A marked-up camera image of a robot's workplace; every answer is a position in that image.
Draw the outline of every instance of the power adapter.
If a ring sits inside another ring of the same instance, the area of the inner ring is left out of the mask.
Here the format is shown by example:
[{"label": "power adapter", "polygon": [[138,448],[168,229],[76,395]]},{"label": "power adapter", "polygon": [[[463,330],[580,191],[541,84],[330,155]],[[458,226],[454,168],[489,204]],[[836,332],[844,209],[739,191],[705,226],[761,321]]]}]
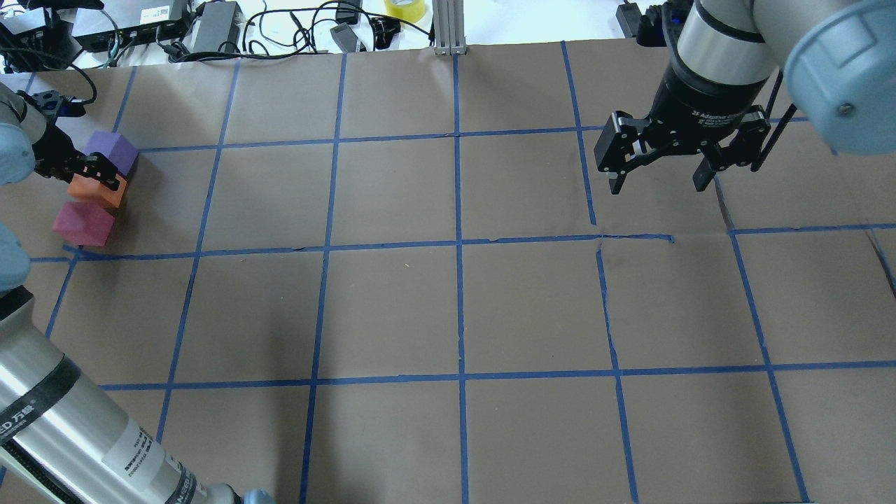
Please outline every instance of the power adapter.
[{"label": "power adapter", "polygon": [[236,2],[206,2],[202,4],[199,28],[193,39],[193,52],[237,51],[239,20],[243,11]]},{"label": "power adapter", "polygon": [[625,3],[616,8],[616,20],[626,38],[638,35],[638,24],[641,23],[641,8],[638,4]]}]

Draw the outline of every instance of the pink block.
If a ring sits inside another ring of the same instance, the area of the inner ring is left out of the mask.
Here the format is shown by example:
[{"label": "pink block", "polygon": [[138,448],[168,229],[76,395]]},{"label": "pink block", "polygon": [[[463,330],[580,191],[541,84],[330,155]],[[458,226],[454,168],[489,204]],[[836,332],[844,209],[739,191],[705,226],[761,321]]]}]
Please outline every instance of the pink block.
[{"label": "pink block", "polygon": [[74,245],[106,245],[115,217],[95,203],[66,203],[53,223],[53,231]]}]

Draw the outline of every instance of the foam cube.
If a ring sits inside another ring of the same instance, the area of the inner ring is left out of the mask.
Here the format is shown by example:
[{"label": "foam cube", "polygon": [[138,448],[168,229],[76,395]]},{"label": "foam cube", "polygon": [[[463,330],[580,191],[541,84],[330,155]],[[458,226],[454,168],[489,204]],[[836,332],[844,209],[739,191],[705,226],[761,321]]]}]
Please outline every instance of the foam cube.
[{"label": "foam cube", "polygon": [[59,211],[53,231],[74,245],[106,245],[115,217],[94,203],[66,203]]},{"label": "foam cube", "polygon": [[112,161],[124,178],[130,177],[131,168],[137,161],[137,148],[118,133],[94,132],[84,147],[84,153],[90,155],[94,152],[99,152]]},{"label": "foam cube", "polygon": [[121,175],[116,175],[116,178],[119,186],[117,191],[113,191],[98,180],[75,174],[68,185],[68,195],[82,203],[94,203],[103,208],[120,208],[127,181]]}]

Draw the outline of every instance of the electronic device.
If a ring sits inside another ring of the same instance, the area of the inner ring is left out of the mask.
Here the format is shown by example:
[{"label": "electronic device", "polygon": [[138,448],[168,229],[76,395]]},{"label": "electronic device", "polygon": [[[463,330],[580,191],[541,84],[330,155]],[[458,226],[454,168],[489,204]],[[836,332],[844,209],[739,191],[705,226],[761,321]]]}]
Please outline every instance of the electronic device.
[{"label": "electronic device", "polygon": [[641,23],[641,8],[638,4],[621,4],[616,8],[616,20],[627,39],[635,37],[638,34],[638,24]]},{"label": "electronic device", "polygon": [[361,0],[344,0],[339,2],[336,9],[336,22],[346,24],[358,24],[358,9],[361,8]]},{"label": "electronic device", "polygon": [[364,42],[344,22],[330,28],[330,34],[333,36],[333,41],[336,42],[336,45],[344,53],[363,53],[367,51],[367,46],[364,45]]},{"label": "electronic device", "polygon": [[0,51],[15,72],[62,69],[81,49],[72,38],[72,24],[62,21],[55,10],[32,9],[0,19],[0,46],[28,48],[58,56],[61,60],[34,54]]},{"label": "electronic device", "polygon": [[[146,44],[156,39],[175,39],[186,35],[190,28],[188,0],[116,0],[106,2],[105,11],[123,34],[123,44],[136,39],[136,44]],[[72,35],[85,51],[108,50],[109,41],[115,37],[112,22],[102,12],[78,9],[74,18]]]},{"label": "electronic device", "polygon": [[235,52],[242,16],[243,11],[236,2],[203,4],[199,28],[193,37],[193,52]]}]

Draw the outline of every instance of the table surface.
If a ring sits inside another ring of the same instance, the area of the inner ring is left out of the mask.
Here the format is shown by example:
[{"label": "table surface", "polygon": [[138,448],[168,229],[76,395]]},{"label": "table surface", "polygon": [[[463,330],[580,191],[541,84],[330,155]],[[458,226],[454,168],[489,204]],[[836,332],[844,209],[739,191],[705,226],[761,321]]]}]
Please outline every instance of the table surface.
[{"label": "table surface", "polygon": [[590,149],[667,58],[91,71],[61,127],[141,156],[105,248],[51,232],[64,184],[0,187],[35,323],[203,482],[278,502],[896,501],[896,156],[798,118],[758,173],[696,193],[666,158],[611,196]]}]

